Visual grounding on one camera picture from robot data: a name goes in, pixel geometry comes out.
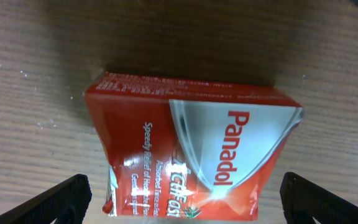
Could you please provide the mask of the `red Panadol box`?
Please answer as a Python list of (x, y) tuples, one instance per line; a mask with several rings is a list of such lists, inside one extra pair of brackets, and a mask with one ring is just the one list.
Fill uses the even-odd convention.
[(254, 221), (304, 109), (269, 87), (105, 73), (85, 102), (112, 217)]

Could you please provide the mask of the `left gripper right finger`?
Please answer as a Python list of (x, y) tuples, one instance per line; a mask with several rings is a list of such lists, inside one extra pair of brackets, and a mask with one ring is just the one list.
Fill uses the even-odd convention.
[(283, 176), (280, 187), (288, 224), (358, 224), (358, 207), (294, 172)]

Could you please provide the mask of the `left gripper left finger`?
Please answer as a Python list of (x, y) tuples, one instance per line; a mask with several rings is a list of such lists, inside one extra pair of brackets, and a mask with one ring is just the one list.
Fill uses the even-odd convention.
[(0, 224), (82, 224), (91, 198), (88, 177), (76, 174), (3, 213)]

